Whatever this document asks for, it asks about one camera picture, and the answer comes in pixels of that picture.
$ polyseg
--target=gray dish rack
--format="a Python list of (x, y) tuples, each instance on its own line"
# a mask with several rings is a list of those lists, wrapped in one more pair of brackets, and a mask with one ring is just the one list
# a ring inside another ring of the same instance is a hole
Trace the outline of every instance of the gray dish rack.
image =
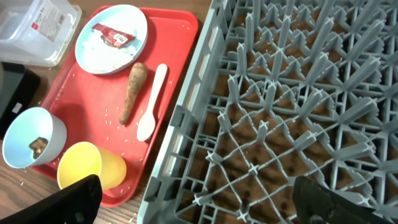
[(214, 0), (138, 223), (298, 223), (298, 175), (398, 223), (397, 9)]

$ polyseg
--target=red wrapper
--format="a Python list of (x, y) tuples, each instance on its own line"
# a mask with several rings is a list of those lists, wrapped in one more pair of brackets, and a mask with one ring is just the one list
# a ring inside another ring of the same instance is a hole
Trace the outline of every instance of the red wrapper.
[(136, 38), (131, 34), (112, 29), (102, 24), (95, 24), (93, 29), (102, 33), (102, 40), (110, 47), (123, 47)]

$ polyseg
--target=wooden surface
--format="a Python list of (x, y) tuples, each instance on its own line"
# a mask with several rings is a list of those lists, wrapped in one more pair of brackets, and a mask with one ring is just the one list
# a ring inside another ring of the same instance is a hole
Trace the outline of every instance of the wooden surface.
[[(75, 36), (72, 42), (76, 41), (77, 34), (83, 28), (83, 24), (87, 21), (88, 16), (97, 8), (107, 4), (132, 4), (137, 7), (156, 7), (164, 9), (179, 9), (186, 10), (194, 13), (194, 15), (200, 21), (200, 29), (205, 21), (211, 0), (69, 0), (72, 4), (77, 4), (83, 11), (83, 15), (80, 20), (79, 27), (75, 32)], [(71, 51), (71, 44), (68, 47), (65, 56)], [(167, 125), (170, 121), (172, 111), (175, 106), (175, 102), (178, 97), (178, 93), (181, 89), (183, 78), (188, 68), (189, 61), (192, 57), (192, 53), (185, 64), (185, 68), (181, 75), (181, 79), (177, 86), (177, 91), (174, 93), (172, 102), (169, 106), (168, 112), (166, 113), (165, 119), (162, 123), (162, 127), (158, 134), (158, 138), (155, 141), (152, 152), (149, 156), (147, 167), (141, 178), (140, 184), (134, 193), (133, 197), (120, 207), (116, 208), (103, 208), (101, 207), (95, 223), (129, 223), (129, 220), (134, 217), (133, 223), (136, 222), (136, 216), (141, 204), (142, 196), (144, 195), (145, 187), (147, 185), (152, 167), (157, 157), (160, 145), (163, 141), (163, 136)], [(59, 65), (53, 68), (39, 68), (31, 67), (31, 69), (42, 77), (39, 90), (34, 96), (32, 106), (37, 105), (38, 102), (44, 97), (49, 89), (49, 86), (54, 81), (55, 76), (58, 74), (60, 67), (62, 66), (63, 60)], [(48, 179), (30, 169), (11, 169), (4, 162), (4, 159), (0, 158), (0, 219), (12, 215), (13, 213), (22, 210), (39, 200), (57, 192), (59, 190), (58, 185), (52, 179)]]

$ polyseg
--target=plastic spoon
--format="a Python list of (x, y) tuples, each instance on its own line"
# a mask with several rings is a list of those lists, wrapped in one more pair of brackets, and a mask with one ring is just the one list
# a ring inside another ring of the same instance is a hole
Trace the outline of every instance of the plastic spoon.
[(137, 139), (138, 141), (145, 141), (148, 139), (155, 130), (155, 118), (154, 118), (154, 107), (156, 103), (157, 96), (160, 89), (162, 88), (164, 78), (167, 73), (167, 65), (160, 64), (155, 73), (154, 84), (152, 90), (150, 91), (150, 97), (148, 102), (147, 111), (145, 111), (142, 118), (138, 123)]

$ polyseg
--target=spoon handle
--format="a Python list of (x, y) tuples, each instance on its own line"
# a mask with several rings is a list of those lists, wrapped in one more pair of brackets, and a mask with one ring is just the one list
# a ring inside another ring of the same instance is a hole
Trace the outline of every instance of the spoon handle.
[(150, 91), (150, 97), (148, 102), (147, 112), (153, 112), (157, 96), (159, 95), (159, 91), (162, 88), (164, 78), (167, 73), (167, 65), (160, 64), (155, 73), (154, 84), (152, 86), (152, 90)]

